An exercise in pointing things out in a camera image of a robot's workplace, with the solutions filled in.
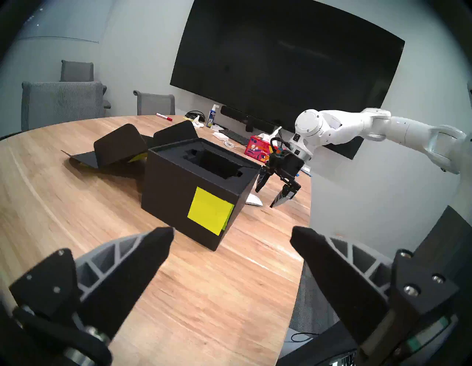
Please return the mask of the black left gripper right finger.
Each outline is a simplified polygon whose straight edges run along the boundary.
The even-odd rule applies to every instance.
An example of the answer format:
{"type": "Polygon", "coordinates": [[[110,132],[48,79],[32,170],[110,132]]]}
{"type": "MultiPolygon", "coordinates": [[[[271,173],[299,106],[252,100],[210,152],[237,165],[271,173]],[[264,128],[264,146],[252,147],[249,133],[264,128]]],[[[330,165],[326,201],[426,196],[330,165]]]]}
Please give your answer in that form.
{"type": "Polygon", "coordinates": [[[356,365],[428,365],[455,330],[459,287],[415,252],[396,252],[382,290],[325,235],[294,226],[290,243],[356,342],[356,365]]]}

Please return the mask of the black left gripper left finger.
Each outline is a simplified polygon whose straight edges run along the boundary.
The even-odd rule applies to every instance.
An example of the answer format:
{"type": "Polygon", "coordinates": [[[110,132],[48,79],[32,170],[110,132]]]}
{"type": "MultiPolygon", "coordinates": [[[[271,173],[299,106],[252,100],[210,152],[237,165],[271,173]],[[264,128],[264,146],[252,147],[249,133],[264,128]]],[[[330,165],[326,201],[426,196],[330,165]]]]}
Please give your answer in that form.
{"type": "Polygon", "coordinates": [[[161,265],[172,227],[111,240],[74,259],[61,248],[8,288],[8,365],[112,365],[109,344],[161,265]]]}

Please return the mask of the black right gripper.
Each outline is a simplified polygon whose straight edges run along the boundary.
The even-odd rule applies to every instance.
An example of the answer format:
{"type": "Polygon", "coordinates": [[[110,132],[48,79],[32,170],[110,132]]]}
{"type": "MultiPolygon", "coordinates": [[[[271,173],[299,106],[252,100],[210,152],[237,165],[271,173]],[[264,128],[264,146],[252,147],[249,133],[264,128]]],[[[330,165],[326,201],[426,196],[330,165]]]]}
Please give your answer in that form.
{"type": "Polygon", "coordinates": [[[300,184],[294,181],[295,177],[304,166],[304,161],[290,151],[281,153],[271,153],[268,167],[261,167],[257,178],[255,192],[258,193],[268,179],[276,174],[281,179],[290,180],[274,198],[270,208],[275,208],[288,200],[291,200],[301,188],[300,184]]]}

